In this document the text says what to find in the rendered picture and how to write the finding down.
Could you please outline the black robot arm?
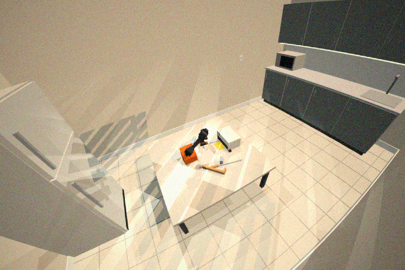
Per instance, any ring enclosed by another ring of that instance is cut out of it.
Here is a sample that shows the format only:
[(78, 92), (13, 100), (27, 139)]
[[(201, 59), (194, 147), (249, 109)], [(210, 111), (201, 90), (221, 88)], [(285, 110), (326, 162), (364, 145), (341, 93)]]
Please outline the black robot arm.
[(200, 133), (199, 133), (199, 138), (195, 141), (195, 143), (192, 145), (192, 146), (190, 146), (189, 148), (187, 148), (187, 149), (185, 149), (185, 151), (184, 151), (184, 153), (185, 153), (185, 155), (186, 156), (191, 156), (192, 155), (192, 153), (194, 152), (194, 148), (197, 146), (197, 144), (202, 140), (202, 139), (204, 139), (204, 140), (207, 140), (208, 139), (208, 137), (207, 137), (207, 135), (208, 135), (209, 133), (208, 133), (208, 129), (201, 129), (201, 131), (200, 131)]

